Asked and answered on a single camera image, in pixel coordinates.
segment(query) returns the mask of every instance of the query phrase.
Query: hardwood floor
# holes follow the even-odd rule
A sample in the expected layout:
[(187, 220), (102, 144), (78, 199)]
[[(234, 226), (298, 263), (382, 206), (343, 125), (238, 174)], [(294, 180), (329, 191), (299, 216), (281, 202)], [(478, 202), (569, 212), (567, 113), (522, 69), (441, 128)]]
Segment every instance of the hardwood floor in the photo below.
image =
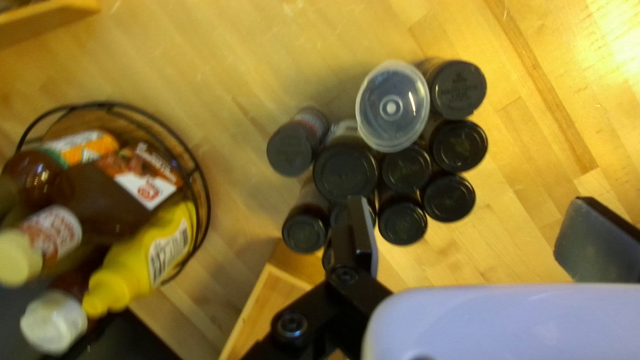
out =
[(0, 157), (70, 102), (130, 102), (174, 127), (205, 169), (212, 227), (186, 271), (133, 308), (184, 359), (214, 359), (300, 187), (269, 167), (270, 134), (306, 104), (353, 117), (373, 67), (430, 56), (485, 73), (471, 119), (490, 148), (466, 174), (469, 217), (430, 222), (409, 247), (380, 241), (390, 288), (569, 281), (552, 246), (578, 195), (640, 224), (637, 0), (102, 0), (0, 51)]

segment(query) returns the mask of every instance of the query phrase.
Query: yellow mustard bottle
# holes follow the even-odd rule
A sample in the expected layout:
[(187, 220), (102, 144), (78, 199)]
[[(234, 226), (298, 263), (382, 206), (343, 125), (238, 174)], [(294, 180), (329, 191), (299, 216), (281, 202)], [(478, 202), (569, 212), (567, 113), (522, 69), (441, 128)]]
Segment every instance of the yellow mustard bottle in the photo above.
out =
[(91, 319), (123, 311), (173, 274), (193, 248), (196, 214), (191, 201), (162, 209), (130, 241), (114, 244), (89, 280), (83, 308)]

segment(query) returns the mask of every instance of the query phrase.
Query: bolt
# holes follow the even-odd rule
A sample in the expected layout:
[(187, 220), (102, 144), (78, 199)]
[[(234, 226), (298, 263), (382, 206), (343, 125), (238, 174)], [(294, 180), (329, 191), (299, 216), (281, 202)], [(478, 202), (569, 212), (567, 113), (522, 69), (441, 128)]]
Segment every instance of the bolt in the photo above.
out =
[(358, 273), (348, 266), (340, 266), (333, 271), (332, 277), (333, 280), (349, 285), (358, 280)]
[(295, 311), (286, 312), (278, 319), (278, 333), (285, 338), (297, 338), (307, 330), (307, 327), (307, 318)]

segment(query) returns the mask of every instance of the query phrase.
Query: condiment bottle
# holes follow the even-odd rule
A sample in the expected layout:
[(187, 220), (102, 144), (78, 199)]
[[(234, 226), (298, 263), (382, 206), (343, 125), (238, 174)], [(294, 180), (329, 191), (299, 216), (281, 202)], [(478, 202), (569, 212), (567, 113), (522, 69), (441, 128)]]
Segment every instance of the condiment bottle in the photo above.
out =
[(427, 122), (427, 83), (413, 65), (385, 61), (364, 79), (355, 111), (369, 146), (380, 152), (400, 151), (418, 139)]
[(380, 186), (378, 199), (378, 229), (385, 240), (396, 245), (409, 245), (424, 236), (427, 216), (418, 192), (400, 194)]
[(83, 299), (89, 319), (123, 311), (174, 274), (193, 248), (195, 228), (194, 205), (183, 201), (163, 206), (133, 239), (114, 244), (89, 280)]
[[(369, 210), (369, 216), (371, 217), (371, 224), (376, 225), (376, 202), (374, 197), (367, 198), (367, 209)], [(334, 204), (331, 208), (329, 220), (331, 227), (350, 224), (351, 219), (349, 217), (349, 206), (343, 202)]]
[(170, 163), (140, 142), (66, 171), (54, 200), (76, 214), (84, 232), (109, 243), (133, 236), (182, 185)]
[(327, 119), (318, 109), (300, 109), (269, 139), (267, 158), (273, 170), (284, 176), (302, 175), (317, 157), (327, 129)]
[(58, 356), (96, 325), (96, 321), (88, 321), (82, 299), (89, 277), (102, 265), (107, 250), (94, 249), (79, 266), (59, 275), (42, 296), (29, 303), (20, 319), (20, 329), (31, 346)]
[(57, 204), (0, 231), (0, 282), (21, 285), (82, 245), (128, 240), (181, 185), (145, 143), (70, 168), (54, 187)]
[(431, 155), (448, 172), (463, 172), (482, 161), (488, 148), (486, 134), (476, 123), (450, 120), (440, 124), (431, 136)]
[(431, 176), (431, 159), (419, 145), (388, 154), (382, 161), (382, 180), (395, 192), (413, 194), (421, 190)]
[(300, 190), (298, 201), (282, 224), (285, 244), (300, 254), (320, 249), (329, 231), (329, 202), (318, 192), (313, 179)]
[(314, 164), (314, 181), (318, 191), (333, 203), (346, 202), (350, 195), (374, 195), (378, 182), (376, 154), (360, 137), (355, 120), (332, 126)]
[(89, 130), (18, 152), (4, 164), (0, 175), (0, 218), (19, 202), (30, 209), (50, 205), (53, 185), (65, 169), (117, 149), (113, 136)]
[(453, 222), (467, 216), (476, 203), (476, 192), (464, 178), (442, 175), (427, 185), (422, 204), (427, 215), (440, 222)]
[(445, 119), (464, 119), (484, 100), (486, 79), (480, 68), (472, 63), (431, 58), (418, 68), (427, 79), (433, 109)]

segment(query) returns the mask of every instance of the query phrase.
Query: black lid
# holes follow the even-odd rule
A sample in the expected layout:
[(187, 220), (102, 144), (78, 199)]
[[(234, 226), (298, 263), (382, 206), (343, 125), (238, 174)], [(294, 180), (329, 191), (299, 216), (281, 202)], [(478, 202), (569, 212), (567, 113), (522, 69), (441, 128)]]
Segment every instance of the black lid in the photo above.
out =
[(300, 122), (288, 122), (271, 135), (267, 144), (267, 158), (273, 170), (294, 177), (311, 166), (320, 143), (310, 132)]
[(350, 195), (368, 197), (378, 182), (376, 159), (362, 145), (338, 143), (320, 153), (314, 181), (318, 191), (332, 202), (346, 202)]
[(433, 107), (447, 119), (473, 114), (486, 95), (484, 74), (466, 61), (447, 61), (428, 78)]
[(382, 237), (396, 245), (409, 245), (427, 231), (427, 216), (411, 202), (397, 202), (385, 208), (378, 219)]
[[(371, 216), (371, 223), (375, 225), (376, 214), (371, 208), (371, 206), (368, 206), (368, 208), (369, 208), (369, 215)], [(331, 210), (330, 223), (331, 223), (331, 227), (348, 224), (349, 223), (349, 206), (347, 204), (337, 204), (336, 206), (334, 206), (333, 209)]]
[(431, 160), (427, 152), (412, 145), (389, 154), (382, 162), (382, 178), (389, 188), (400, 193), (421, 189), (431, 175)]
[(482, 161), (488, 142), (477, 124), (467, 120), (448, 121), (433, 135), (431, 154), (448, 172), (467, 171)]
[(476, 192), (463, 177), (446, 175), (432, 181), (424, 190), (422, 204), (431, 218), (453, 222), (467, 216), (476, 203)]
[(282, 225), (282, 238), (291, 250), (309, 254), (324, 245), (326, 228), (322, 220), (300, 214), (285, 221)]

